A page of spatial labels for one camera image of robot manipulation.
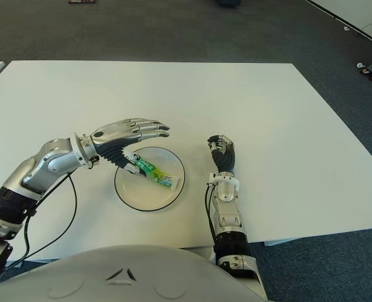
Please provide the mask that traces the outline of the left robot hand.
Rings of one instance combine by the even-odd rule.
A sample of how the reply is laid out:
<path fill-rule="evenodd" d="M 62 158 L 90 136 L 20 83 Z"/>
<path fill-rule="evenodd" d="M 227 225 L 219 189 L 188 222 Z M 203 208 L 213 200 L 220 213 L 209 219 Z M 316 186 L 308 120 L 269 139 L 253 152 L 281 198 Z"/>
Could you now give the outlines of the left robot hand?
<path fill-rule="evenodd" d="M 124 149 L 143 140 L 168 137 L 169 129 L 169 126 L 156 120 L 130 118 L 104 125 L 90 138 L 97 155 L 132 174 L 139 174 L 140 168 L 124 155 Z"/>

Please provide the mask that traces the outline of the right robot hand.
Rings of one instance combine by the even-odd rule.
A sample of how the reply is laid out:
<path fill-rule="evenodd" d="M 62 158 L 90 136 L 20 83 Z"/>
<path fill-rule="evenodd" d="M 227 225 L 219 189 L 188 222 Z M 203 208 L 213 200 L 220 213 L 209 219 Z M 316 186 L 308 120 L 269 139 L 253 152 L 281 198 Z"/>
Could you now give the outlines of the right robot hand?
<path fill-rule="evenodd" d="M 233 141 L 225 135 L 213 135 L 207 143 L 218 172 L 234 174 L 236 156 Z"/>

